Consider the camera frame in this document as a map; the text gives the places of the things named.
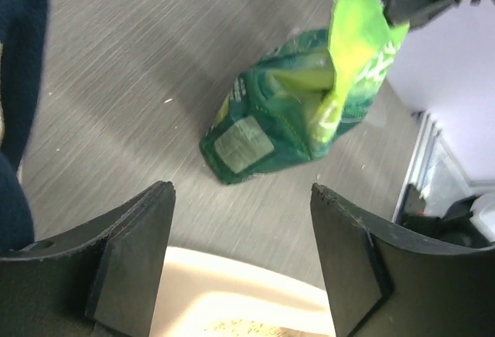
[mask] dark blue cloth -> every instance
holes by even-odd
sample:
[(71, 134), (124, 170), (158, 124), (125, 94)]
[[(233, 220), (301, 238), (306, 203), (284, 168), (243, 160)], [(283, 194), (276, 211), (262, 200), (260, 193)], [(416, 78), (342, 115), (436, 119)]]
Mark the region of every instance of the dark blue cloth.
[(16, 172), (38, 105), (48, 5), (48, 0), (0, 0), (0, 99), (4, 118), (0, 250), (19, 250), (34, 241), (29, 204)]

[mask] gray table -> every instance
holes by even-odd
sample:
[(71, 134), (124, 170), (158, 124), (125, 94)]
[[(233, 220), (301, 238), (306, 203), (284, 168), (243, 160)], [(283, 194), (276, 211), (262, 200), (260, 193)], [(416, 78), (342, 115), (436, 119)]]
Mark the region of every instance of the gray table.
[(418, 132), (391, 88), (375, 108), (383, 127), (363, 124), (318, 163), (226, 187), (197, 144), (237, 74), (291, 32), (324, 26), (330, 8), (330, 0), (53, 0), (24, 176), (38, 236), (171, 180), (172, 245), (322, 287), (311, 184), (391, 216)]

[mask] chip bag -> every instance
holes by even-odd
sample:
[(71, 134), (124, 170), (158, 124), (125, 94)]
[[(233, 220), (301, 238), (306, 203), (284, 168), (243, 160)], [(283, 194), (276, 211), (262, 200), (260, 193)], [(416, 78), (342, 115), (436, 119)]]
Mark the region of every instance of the chip bag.
[(336, 0), (329, 28), (303, 32), (235, 80), (200, 150), (220, 181), (315, 161), (358, 125), (408, 32), (381, 0)]

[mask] white wall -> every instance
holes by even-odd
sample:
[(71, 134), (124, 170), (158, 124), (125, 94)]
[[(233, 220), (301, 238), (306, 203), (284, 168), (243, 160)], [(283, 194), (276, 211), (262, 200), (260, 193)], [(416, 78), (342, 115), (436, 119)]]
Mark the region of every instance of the white wall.
[(451, 9), (405, 40), (388, 79), (429, 110), (472, 180), (495, 180), (495, 5)]

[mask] snack bag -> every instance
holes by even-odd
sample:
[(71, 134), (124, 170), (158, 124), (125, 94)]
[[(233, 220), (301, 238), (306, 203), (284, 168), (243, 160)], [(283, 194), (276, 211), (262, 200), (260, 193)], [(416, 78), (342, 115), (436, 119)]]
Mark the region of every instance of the snack bag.
[(220, 181), (315, 161), (366, 117), (408, 26), (381, 0), (336, 0), (329, 28), (303, 32), (236, 79), (200, 150)]

